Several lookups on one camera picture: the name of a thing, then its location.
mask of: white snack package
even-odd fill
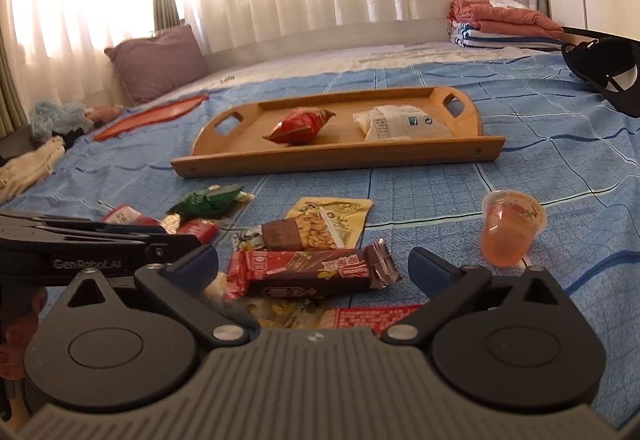
[[[384,139],[450,139],[451,131],[428,113],[411,105],[376,106],[353,114],[365,141]]]

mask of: folded blanket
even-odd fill
[[[562,40],[540,36],[512,36],[482,32],[467,23],[452,22],[449,36],[453,43],[464,47],[474,48],[503,48],[514,46],[517,48],[534,48],[537,50],[560,50]]]
[[[559,39],[562,27],[539,11],[492,7],[489,2],[453,0],[449,19],[466,22],[482,32]]]

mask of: chocolate bar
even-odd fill
[[[364,249],[236,251],[225,297],[318,297],[384,289],[401,279],[383,239]]]
[[[236,251],[305,251],[343,247],[340,234],[322,208],[250,227],[234,236]]]

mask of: striped towel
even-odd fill
[[[473,48],[534,48],[536,50],[560,50],[563,41],[541,36],[511,36],[509,34],[492,34],[477,30],[470,24],[452,21],[449,36],[453,43]]]

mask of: snack wrapper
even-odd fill
[[[264,139],[276,144],[308,144],[334,115],[324,108],[294,108]]]
[[[111,210],[103,219],[108,224],[118,225],[151,225],[159,226],[160,222],[151,216],[143,215],[133,207],[126,204],[119,205]]]
[[[381,306],[370,308],[332,308],[325,311],[318,328],[351,328],[366,326],[380,337],[392,324],[404,319],[422,305]]]
[[[236,251],[226,273],[225,297],[318,297],[384,289],[400,281],[385,241],[364,249]]]
[[[233,237],[236,251],[305,251],[344,248],[331,218],[322,208],[295,218],[250,227]]]
[[[184,217],[220,215],[234,204],[241,189],[238,185],[212,185],[201,191],[192,191],[167,212]]]
[[[347,249],[358,246],[367,213],[373,202],[366,198],[332,198],[305,196],[296,202],[286,214],[287,218],[309,212],[324,211],[340,235]]]
[[[411,105],[376,106],[353,114],[365,141],[384,139],[450,139],[452,133],[423,110]]]
[[[219,230],[217,220],[195,218],[182,223],[180,215],[173,213],[158,221],[128,205],[116,207],[102,221],[108,224],[162,227],[168,235],[194,235],[203,245],[213,240]]]

